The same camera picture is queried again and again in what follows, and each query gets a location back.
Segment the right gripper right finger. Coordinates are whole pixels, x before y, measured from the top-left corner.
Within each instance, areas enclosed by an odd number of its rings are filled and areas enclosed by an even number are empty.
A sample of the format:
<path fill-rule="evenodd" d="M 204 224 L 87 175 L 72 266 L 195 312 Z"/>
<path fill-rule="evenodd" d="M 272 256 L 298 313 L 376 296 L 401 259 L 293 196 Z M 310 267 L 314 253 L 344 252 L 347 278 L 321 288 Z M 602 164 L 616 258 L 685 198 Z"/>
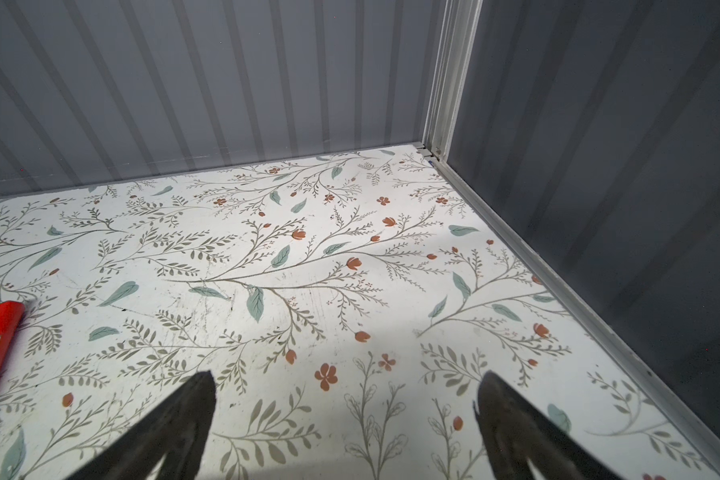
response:
<path fill-rule="evenodd" d="M 482 377 L 473 411 L 497 479 L 619 477 L 493 371 Z"/>

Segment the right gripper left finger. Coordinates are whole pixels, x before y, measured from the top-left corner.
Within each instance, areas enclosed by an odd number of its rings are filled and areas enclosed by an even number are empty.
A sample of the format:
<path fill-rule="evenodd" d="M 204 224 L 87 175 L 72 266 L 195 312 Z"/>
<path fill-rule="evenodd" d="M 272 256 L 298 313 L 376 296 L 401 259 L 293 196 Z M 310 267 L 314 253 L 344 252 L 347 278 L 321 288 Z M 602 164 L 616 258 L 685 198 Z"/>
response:
<path fill-rule="evenodd" d="M 194 479 L 200 469 L 216 407 L 209 371 L 197 372 L 72 479 Z"/>

